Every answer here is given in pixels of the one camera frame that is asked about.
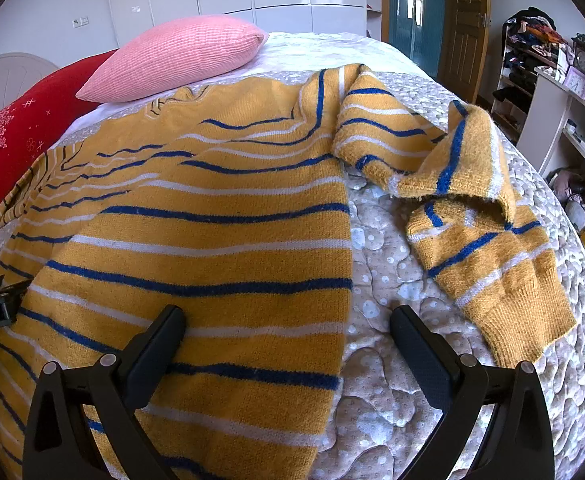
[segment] wall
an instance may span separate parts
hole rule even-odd
[[[501,27],[518,10],[537,7],[554,21],[557,31],[570,43],[578,32],[585,34],[585,19],[571,0],[491,0],[489,47],[481,79],[479,94],[492,102],[492,91],[497,88],[502,59]]]
[[[81,16],[88,25],[73,28]],[[108,0],[6,0],[0,7],[0,54],[27,52],[61,67],[114,48]]]

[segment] wooden door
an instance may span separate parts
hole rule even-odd
[[[474,103],[489,40],[490,0],[445,0],[438,81]]]

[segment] glass door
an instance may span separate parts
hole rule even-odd
[[[437,76],[444,0],[389,0],[389,41],[429,76]]]

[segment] knit pillow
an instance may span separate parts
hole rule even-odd
[[[230,16],[194,16],[162,23],[121,47],[77,97],[120,103],[235,70],[249,62],[268,34]]]

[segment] bed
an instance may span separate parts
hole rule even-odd
[[[229,84],[247,76],[297,84],[320,68],[363,62],[400,101],[445,129],[453,94],[387,44],[354,34],[271,35],[260,54],[229,74],[194,85]],[[105,104],[79,118],[58,141],[64,146],[94,134],[107,118],[125,116],[158,97]],[[505,137],[513,186],[546,228],[557,272],[578,321],[536,363],[554,439],[557,479],[570,479],[585,459],[585,251],[563,209],[537,172]],[[389,304],[401,300],[458,352],[485,365],[493,358],[477,329],[435,282],[425,277],[405,235],[416,207],[391,198],[357,171],[345,172],[351,210],[353,294],[346,329],[342,381],[310,477],[312,480],[396,480],[431,433],[441,412],[428,406],[389,335]],[[0,231],[0,252],[16,223]],[[490,418],[484,408],[451,475],[463,478]]]

